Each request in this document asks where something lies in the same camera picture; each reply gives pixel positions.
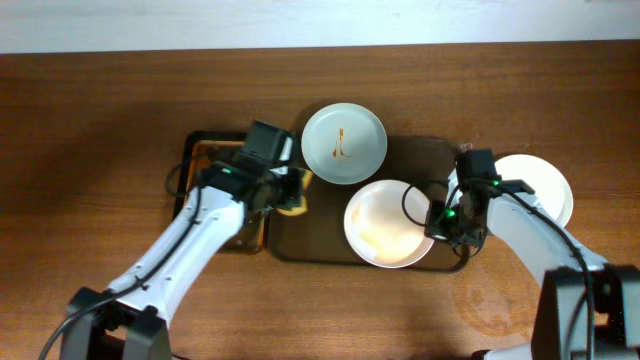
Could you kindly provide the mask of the yellow green scrub sponge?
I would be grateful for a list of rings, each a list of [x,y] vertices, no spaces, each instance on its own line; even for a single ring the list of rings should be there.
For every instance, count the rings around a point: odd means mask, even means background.
[[[304,214],[308,210],[306,190],[313,173],[303,168],[290,169],[284,177],[284,202],[277,206],[277,212],[288,217]]]

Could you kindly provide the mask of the grey-white plate with sauce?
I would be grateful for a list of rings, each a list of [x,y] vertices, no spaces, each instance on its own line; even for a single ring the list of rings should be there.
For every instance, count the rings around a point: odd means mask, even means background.
[[[314,113],[301,137],[309,169],[321,179],[351,185],[371,177],[387,153],[387,135],[380,119],[367,108],[335,103]]]

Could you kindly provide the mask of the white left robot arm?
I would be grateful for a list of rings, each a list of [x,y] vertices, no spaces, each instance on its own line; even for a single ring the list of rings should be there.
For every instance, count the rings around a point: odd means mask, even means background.
[[[147,252],[102,292],[80,289],[52,334],[63,359],[171,359],[169,325],[211,258],[255,213],[300,206],[291,149],[236,149],[194,175],[187,202]]]

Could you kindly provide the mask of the white plate with orange sauce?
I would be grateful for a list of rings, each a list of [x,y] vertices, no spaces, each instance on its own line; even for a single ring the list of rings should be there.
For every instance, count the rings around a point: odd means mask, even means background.
[[[430,201],[423,192],[398,180],[372,182],[349,200],[343,217],[350,247],[381,268],[411,266],[424,258],[434,240],[417,220],[426,217]]]

